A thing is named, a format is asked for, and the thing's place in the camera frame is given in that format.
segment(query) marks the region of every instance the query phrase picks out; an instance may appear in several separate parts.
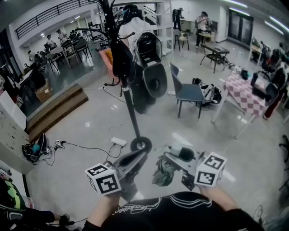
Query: wooden platform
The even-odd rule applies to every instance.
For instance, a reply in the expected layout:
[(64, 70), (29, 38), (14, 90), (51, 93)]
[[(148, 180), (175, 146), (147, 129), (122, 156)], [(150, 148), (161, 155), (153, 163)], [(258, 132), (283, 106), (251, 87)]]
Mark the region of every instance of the wooden platform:
[(72, 86), (46, 105), (27, 123), (29, 141), (36, 141), (41, 133), (47, 132), (61, 119), (86, 101), (88, 101), (88, 97), (83, 92), (83, 89), (78, 84)]

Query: glass door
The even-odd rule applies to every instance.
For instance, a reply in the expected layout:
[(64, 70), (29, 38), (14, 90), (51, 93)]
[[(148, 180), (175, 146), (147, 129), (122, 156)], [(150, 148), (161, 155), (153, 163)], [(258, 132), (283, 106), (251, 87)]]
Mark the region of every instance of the glass door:
[(254, 18), (230, 10), (228, 36), (250, 45)]

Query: gray floor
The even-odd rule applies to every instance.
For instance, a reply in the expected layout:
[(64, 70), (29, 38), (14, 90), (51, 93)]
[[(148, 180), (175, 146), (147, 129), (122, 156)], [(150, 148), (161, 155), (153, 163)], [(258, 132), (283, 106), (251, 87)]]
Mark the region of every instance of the gray floor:
[[(231, 51), (228, 55), (230, 62), (251, 72), (256, 70), (256, 65), (249, 62), (247, 50), (229, 42), (220, 45)], [(213, 74), (213, 64), (206, 59), (200, 65), (202, 58), (203, 51), (196, 49), (194, 42), (190, 42), (190, 51), (187, 46), (184, 46), (181, 52), (176, 49), (174, 55), (166, 57), (166, 61), (173, 62), (182, 69), (179, 78), (183, 83), (191, 83), (192, 78), (201, 78), (204, 83), (221, 86), (230, 70), (226, 68), (221, 71), (223, 67), (218, 65), (216, 73)], [(173, 91), (171, 74), (168, 67), (165, 68), (168, 90)], [(106, 81), (110, 81), (110, 78), (103, 77), (86, 88), (99, 88)], [(108, 87), (107, 91), (118, 96), (120, 86)], [(135, 134), (126, 105), (102, 90), (86, 89), (85, 92), (89, 101), (47, 132), (50, 145), (59, 139), (108, 151), (112, 145), (112, 137), (127, 140), (130, 144)], [(179, 138), (193, 144), (197, 151), (216, 152), (228, 159), (226, 173), (219, 184), (250, 215), (253, 215), (258, 205), (262, 205), (263, 218), (270, 219), (288, 205), (288, 201), (284, 200), (286, 190), (281, 193), (278, 191), (288, 178), (284, 172), (285, 153), (278, 146), (282, 135), (289, 134), (289, 125), (282, 124), (288, 111), (277, 110), (269, 120), (256, 119), (238, 140), (234, 139), (234, 135), (244, 126), (240, 118), (246, 116), (229, 103), (225, 103), (214, 124), (211, 120), (216, 107), (202, 111), (200, 119), (198, 108), (193, 104), (183, 103), (179, 119), (177, 111), (175, 96), (165, 94), (145, 115), (137, 114), (141, 135), (149, 137), (153, 142), (153, 150), (135, 179), (138, 190), (145, 198), (187, 190), (181, 184), (180, 172), (176, 173), (168, 187), (160, 188), (151, 184), (155, 163), (158, 156), (162, 155), (162, 149), (175, 138)], [(127, 145), (122, 154), (129, 150)], [(116, 156), (119, 151), (119, 147), (115, 147), (111, 154)], [(73, 220), (87, 217), (97, 204), (99, 195), (90, 187), (84, 170), (104, 162), (106, 157), (106, 154), (99, 150), (85, 150), (68, 144), (65, 149), (58, 149), (53, 166), (41, 162), (27, 176), (28, 187), (37, 208), (60, 214), (70, 213)]]
[[(98, 51), (95, 51), (95, 44), (89, 44), (89, 49), (92, 57), (86, 57), (83, 52), (80, 52), (82, 63), (74, 58), (70, 59), (71, 68), (69, 68), (65, 59), (63, 59), (64, 64), (61, 61), (55, 62), (55, 66), (46, 64), (44, 77), (48, 79), (50, 86), (52, 87), (52, 95), (57, 94), (60, 90), (79, 79), (83, 75), (93, 71), (94, 69), (99, 68), (103, 65), (103, 60)], [(25, 115), (30, 116), (42, 103), (33, 95), (31, 92), (28, 92), (29, 98), (25, 101), (23, 111)]]

